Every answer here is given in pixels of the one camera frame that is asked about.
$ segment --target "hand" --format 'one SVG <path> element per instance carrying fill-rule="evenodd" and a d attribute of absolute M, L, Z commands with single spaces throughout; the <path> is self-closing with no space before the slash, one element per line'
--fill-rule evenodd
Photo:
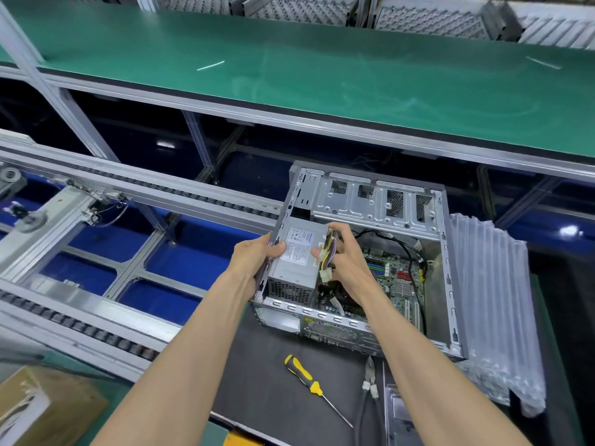
<path fill-rule="evenodd" d="M 328 227 L 341 233 L 343 239 L 337 240 L 337 253 L 331 260 L 335 265 L 333 280 L 339 280 L 347 293 L 362 305 L 362 295 L 368 292 L 370 286 L 374 288 L 378 283 L 368 269 L 368 263 L 351 232 L 351 227 L 339 222 L 331 222 Z M 312 254 L 318 258 L 320 249 L 313 249 Z"/>
<path fill-rule="evenodd" d="M 278 257 L 285 251 L 285 242 L 280 241 L 275 246 L 269 245 L 271 233 L 267 233 L 257 239 L 237 243 L 231 255 L 231 261 L 227 266 L 227 272 L 239 278 L 248 277 L 248 283 L 243 290 L 243 298 L 250 299 L 256 289 L 254 275 L 268 257 Z"/>

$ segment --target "black work mat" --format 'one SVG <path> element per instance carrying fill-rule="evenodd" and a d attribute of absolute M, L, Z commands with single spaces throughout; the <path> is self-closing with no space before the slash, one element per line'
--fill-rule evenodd
<path fill-rule="evenodd" d="M 284 366 L 293 354 L 320 382 L 324 396 L 355 424 L 367 356 L 260 325 L 246 310 L 231 345 L 213 412 L 291 446 L 351 446 L 353 429 Z M 375 359 L 382 401 L 382 360 Z M 376 409 L 368 396 L 362 446 L 380 445 Z"/>

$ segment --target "person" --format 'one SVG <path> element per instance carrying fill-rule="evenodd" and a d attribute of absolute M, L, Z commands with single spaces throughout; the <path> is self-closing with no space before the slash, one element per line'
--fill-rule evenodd
<path fill-rule="evenodd" d="M 333 278 L 363 307 L 415 427 L 428 446 L 530 443 L 516 426 L 419 330 L 394 309 L 371 275 L 349 225 L 332 222 L 342 241 Z M 253 276 L 285 244 L 270 234 L 235 246 L 229 267 L 196 311 L 107 420 L 92 446 L 199 444 Z M 320 251 L 313 254 L 318 258 Z"/>

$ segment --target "white label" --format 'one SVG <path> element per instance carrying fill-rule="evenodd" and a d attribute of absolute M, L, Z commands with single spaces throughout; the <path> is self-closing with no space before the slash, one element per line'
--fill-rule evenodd
<path fill-rule="evenodd" d="M 299 265 L 306 265 L 312 246 L 314 233 L 292 228 L 287 235 L 285 252 L 281 260 L 291 261 Z"/>

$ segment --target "screwdriver shaft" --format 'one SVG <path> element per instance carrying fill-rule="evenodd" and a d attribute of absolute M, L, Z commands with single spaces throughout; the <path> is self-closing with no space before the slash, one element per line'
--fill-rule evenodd
<path fill-rule="evenodd" d="M 339 415 L 341 418 L 343 418 L 343 421 L 345 421 L 345 422 L 347 423 L 347 425 L 353 429 L 353 424 L 351 424 L 349 421 L 347 421 L 347 418 L 346 418 L 346 417 L 344 417 L 344 416 L 341 414 L 341 412 L 339 412 L 339 411 L 337 410 L 337 407 L 335 407 L 334 405 L 332 405 L 332 404 L 331 404 L 331 401 L 329 401 L 329 400 L 327 399 L 327 397 L 326 397 L 326 396 L 324 396 L 324 395 L 323 395 L 323 398 L 324 398 L 324 400 L 325 400 L 326 402 L 328 402 L 328 404 L 329 404 L 329 405 L 330 405 L 330 406 L 333 408 L 333 410 L 334 410 L 335 412 L 337 412 L 337 414 L 338 414 L 338 415 Z"/>

